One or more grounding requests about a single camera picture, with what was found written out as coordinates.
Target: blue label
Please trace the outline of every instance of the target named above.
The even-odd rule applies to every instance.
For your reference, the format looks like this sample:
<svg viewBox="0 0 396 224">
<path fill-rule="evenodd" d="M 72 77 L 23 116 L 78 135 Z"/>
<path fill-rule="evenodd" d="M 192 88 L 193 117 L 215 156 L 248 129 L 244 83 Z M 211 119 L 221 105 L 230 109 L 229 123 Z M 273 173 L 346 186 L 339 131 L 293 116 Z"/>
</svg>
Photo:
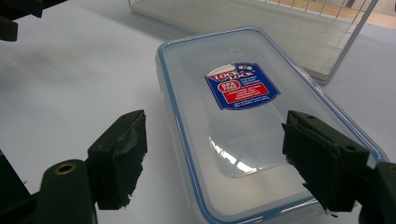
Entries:
<svg viewBox="0 0 396 224">
<path fill-rule="evenodd" d="M 256 63 L 233 63 L 205 76 L 220 109 L 243 110 L 273 101 L 279 94 Z"/>
</svg>

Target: red label section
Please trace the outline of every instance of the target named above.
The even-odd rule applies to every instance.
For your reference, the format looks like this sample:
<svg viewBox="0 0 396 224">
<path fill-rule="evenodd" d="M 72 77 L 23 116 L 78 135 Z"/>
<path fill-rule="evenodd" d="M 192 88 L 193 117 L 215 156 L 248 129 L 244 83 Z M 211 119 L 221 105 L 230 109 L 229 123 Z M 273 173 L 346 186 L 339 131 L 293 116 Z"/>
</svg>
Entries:
<svg viewBox="0 0 396 224">
<path fill-rule="evenodd" d="M 224 92 L 223 95 L 228 104 L 233 104 L 238 101 L 268 94 L 268 92 L 268 89 L 262 83 L 257 83 L 245 86 L 236 91 Z"/>
</svg>

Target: clear plastic container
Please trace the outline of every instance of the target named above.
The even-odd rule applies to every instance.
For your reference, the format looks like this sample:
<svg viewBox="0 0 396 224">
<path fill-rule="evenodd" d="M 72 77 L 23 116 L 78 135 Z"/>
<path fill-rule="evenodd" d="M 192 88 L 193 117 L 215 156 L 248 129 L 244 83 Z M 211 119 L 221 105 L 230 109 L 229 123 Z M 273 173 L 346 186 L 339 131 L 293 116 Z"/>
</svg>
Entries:
<svg viewBox="0 0 396 224">
<path fill-rule="evenodd" d="M 289 110 L 385 155 L 256 28 L 165 43 L 156 58 L 191 204 L 209 223 L 296 223 L 323 213 L 282 154 Z"/>
</svg>

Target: container lid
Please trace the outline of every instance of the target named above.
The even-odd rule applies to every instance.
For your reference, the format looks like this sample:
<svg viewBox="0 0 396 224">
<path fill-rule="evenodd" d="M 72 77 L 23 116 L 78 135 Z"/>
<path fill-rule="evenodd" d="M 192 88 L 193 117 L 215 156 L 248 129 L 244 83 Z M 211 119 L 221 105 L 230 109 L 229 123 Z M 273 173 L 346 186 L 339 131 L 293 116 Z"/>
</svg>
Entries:
<svg viewBox="0 0 396 224">
<path fill-rule="evenodd" d="M 211 223 L 305 217 L 318 204 L 282 154 L 289 110 L 380 149 L 266 35 L 242 28 L 163 44 L 160 84 L 176 118 L 201 213 Z"/>
</svg>

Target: plastic container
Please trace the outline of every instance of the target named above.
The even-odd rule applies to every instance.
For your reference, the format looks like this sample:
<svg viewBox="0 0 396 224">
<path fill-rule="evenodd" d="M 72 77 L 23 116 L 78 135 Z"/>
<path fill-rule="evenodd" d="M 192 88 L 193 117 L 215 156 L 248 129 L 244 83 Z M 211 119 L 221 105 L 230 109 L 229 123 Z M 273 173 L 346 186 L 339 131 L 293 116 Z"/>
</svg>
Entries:
<svg viewBox="0 0 396 224">
<path fill-rule="evenodd" d="M 157 73 L 191 204 L 209 223 L 296 223 L 322 214 L 282 154 L 288 110 L 382 151 L 266 35 L 242 28 L 165 43 Z"/>
</svg>

